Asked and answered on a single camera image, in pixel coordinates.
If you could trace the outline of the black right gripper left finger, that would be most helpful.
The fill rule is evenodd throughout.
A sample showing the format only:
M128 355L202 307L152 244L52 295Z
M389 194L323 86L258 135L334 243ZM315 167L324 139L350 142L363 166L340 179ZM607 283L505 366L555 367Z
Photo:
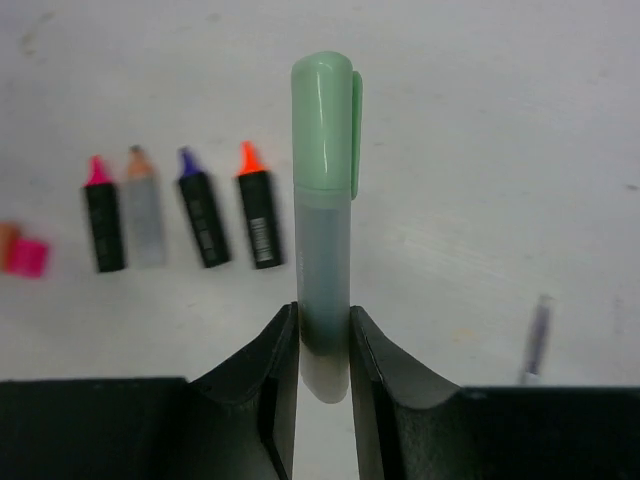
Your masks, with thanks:
M190 479L291 479L299 376L298 305L190 383Z

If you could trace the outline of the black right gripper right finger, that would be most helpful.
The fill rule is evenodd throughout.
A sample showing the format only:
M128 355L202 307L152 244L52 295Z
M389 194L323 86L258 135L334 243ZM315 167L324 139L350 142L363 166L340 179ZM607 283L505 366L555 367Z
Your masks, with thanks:
M351 399L361 479L461 479L459 387L350 311Z

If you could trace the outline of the purple black highlighter pen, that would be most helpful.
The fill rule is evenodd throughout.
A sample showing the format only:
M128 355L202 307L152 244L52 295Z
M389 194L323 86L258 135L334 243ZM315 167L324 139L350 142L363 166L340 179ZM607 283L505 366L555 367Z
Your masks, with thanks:
M177 186L200 261L204 268L226 264L231 253L211 177L190 148L181 147L178 157L182 172Z

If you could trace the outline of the orange black highlighter pen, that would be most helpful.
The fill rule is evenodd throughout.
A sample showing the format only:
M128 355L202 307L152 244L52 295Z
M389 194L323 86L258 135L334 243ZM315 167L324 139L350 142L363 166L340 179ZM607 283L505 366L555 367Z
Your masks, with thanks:
M271 172L251 142L241 144L241 153L242 164L236 181L254 268L263 270L283 265L285 257Z

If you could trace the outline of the black pink highlighter pen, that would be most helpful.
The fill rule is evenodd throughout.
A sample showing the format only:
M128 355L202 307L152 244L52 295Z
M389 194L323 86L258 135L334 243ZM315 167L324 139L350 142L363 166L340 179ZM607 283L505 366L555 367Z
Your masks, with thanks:
M124 270L126 256L119 192L100 155L94 155L89 160L89 174L83 186L83 195L97 272Z

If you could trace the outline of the pink highlighter cap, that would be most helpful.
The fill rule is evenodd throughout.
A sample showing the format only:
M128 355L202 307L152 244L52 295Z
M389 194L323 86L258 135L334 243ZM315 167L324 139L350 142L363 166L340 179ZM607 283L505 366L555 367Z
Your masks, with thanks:
M14 276L39 279L46 272L49 253L48 243L20 237L10 250L5 272Z

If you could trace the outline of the peach highlighter cap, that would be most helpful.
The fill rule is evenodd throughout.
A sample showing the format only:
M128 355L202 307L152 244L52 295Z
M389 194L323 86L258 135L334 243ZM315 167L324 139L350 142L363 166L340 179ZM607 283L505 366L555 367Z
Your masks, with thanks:
M20 227L11 222L0 224L0 270L7 272L16 242L21 235Z

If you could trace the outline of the mint green highlighter pen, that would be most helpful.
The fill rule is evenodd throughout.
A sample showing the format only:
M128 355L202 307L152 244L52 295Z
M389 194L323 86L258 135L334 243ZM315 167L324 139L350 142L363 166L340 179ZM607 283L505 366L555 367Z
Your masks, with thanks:
M343 54L318 52L291 70L300 371L322 402L349 385L351 204L358 193L362 77Z

